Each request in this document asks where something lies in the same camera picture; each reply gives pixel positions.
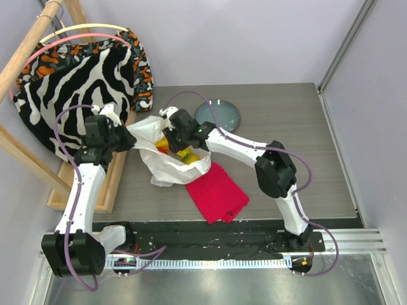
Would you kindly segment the yellow banana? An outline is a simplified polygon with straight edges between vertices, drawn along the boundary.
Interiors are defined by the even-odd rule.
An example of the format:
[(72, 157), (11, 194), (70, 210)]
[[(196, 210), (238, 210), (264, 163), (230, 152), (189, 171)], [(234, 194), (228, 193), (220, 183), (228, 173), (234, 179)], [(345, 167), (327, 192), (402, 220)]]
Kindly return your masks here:
[(186, 165), (190, 165), (191, 163), (200, 160), (200, 157), (194, 154), (189, 147), (182, 151), (176, 152), (176, 154), (180, 157), (181, 162)]
[(166, 137), (163, 137), (161, 140), (159, 140), (158, 142), (156, 142), (156, 143), (155, 143), (155, 146), (156, 146), (158, 149), (164, 149), (164, 150), (166, 150), (166, 151), (169, 151), (169, 150), (170, 150), (170, 148), (169, 148), (169, 143), (168, 143), (168, 140), (166, 139)]

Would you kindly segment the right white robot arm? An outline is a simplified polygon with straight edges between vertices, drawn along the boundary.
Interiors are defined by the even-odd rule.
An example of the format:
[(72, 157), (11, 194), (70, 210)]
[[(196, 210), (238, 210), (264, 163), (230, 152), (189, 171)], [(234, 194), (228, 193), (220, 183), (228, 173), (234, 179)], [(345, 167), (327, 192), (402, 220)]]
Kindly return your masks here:
[(244, 139), (214, 123), (200, 124), (188, 111), (176, 107), (160, 110), (160, 117), (167, 124), (163, 134), (172, 152), (192, 147), (229, 156), (253, 168), (259, 188), (275, 200), (283, 216), (289, 247), (300, 251), (309, 245), (312, 226), (298, 198), (296, 167), (280, 142)]

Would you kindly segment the white lemon-print plastic bag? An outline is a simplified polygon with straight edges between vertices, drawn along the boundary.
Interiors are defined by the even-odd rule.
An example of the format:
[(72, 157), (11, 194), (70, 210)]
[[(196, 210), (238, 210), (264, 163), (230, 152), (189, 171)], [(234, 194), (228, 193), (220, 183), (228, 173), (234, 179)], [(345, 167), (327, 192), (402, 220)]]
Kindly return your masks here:
[(211, 153), (191, 149), (200, 159), (190, 165), (183, 163), (174, 153), (160, 152), (155, 143), (164, 137), (162, 130), (167, 122), (159, 116), (147, 118), (127, 126), (128, 131), (137, 139), (134, 149), (140, 153), (141, 159), (151, 173), (151, 183), (160, 187), (170, 187), (173, 184), (189, 184), (206, 174), (211, 166)]

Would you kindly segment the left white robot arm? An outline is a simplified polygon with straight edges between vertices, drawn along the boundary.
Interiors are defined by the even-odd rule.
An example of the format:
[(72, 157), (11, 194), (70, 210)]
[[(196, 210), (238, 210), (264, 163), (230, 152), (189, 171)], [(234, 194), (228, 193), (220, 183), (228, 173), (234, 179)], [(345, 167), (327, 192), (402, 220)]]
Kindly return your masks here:
[(127, 254), (136, 237), (129, 222), (113, 222), (92, 233), (93, 214), (99, 190), (115, 152), (124, 152), (136, 143), (124, 122), (114, 114), (98, 114), (85, 120), (82, 145), (73, 160), (74, 184), (64, 215), (53, 234), (46, 234), (41, 247), (53, 274), (96, 276), (104, 269), (106, 256), (114, 250)]

